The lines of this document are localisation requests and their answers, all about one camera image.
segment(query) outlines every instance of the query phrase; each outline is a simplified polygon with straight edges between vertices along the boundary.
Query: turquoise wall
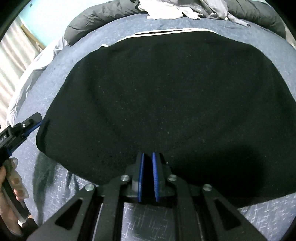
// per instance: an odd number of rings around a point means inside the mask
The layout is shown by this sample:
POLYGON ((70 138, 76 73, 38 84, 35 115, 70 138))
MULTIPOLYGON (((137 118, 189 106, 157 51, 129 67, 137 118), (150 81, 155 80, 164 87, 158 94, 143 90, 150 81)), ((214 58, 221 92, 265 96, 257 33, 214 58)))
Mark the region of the turquoise wall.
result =
POLYGON ((83 10, 107 0, 32 0, 20 13, 28 30, 45 46, 64 35, 83 10))

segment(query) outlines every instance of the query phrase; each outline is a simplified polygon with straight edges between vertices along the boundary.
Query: curtain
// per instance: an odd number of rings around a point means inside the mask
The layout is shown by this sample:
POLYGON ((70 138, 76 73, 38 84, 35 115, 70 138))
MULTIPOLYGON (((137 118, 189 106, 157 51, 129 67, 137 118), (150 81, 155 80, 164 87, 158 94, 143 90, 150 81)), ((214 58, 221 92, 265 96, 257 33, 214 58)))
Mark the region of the curtain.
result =
POLYGON ((18 80, 40 53, 29 41, 20 18, 11 24, 0 42, 0 125, 6 127, 6 111, 18 80))

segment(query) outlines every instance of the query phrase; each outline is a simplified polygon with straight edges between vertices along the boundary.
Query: metal screw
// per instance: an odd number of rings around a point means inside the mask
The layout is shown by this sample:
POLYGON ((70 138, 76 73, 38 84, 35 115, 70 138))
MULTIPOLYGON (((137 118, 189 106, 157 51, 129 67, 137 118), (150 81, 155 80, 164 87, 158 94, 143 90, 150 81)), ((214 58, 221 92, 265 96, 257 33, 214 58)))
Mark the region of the metal screw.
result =
POLYGON ((123 182, 128 182, 129 181, 129 175, 122 175, 120 177, 120 180, 122 180, 123 182))
POLYGON ((210 192, 212 190, 212 186, 210 184, 204 184, 203 186, 203 190, 210 192))
POLYGON ((89 184, 85 185, 85 190, 87 190, 88 192, 89 191, 92 191, 93 189, 94 189, 94 185, 93 184, 89 183, 89 184))
POLYGON ((168 180, 171 181, 171 182, 174 182, 174 181, 177 180, 177 176, 174 175, 174 174, 171 174, 171 175, 168 176, 168 180))

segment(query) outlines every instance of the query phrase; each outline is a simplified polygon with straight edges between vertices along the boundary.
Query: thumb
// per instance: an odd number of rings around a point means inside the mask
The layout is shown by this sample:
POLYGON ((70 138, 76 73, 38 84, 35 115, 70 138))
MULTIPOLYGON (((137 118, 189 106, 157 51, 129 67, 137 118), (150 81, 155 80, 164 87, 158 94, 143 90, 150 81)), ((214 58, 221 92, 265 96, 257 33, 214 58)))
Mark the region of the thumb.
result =
POLYGON ((1 188, 2 188, 2 183, 4 182, 6 177, 6 170, 4 166, 0 167, 0 192, 1 192, 1 188))

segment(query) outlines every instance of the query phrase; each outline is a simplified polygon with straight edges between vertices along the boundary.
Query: bed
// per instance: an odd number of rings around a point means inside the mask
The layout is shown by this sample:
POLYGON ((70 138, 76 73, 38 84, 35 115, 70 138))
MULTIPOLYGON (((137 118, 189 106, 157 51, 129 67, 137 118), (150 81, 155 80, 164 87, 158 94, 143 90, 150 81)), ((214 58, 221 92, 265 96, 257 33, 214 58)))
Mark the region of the bed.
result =
MULTIPOLYGON (((136 14, 115 20, 89 33, 75 45, 65 46, 43 71, 21 106, 15 123, 35 112, 46 114, 73 66, 101 45, 142 31, 173 28, 206 28, 261 50, 276 66, 296 99, 296 51, 286 40, 254 23, 251 28, 230 21, 179 18, 151 20, 136 14)), ((37 131, 20 146, 14 156, 19 159, 17 171, 23 178, 30 197, 26 200, 38 225, 49 219, 79 189, 88 183, 46 157, 35 144, 37 131)), ((296 216, 296 194, 239 209, 268 240, 278 241, 296 216)), ((121 240, 175 240, 173 213, 161 207, 126 204, 121 240)))

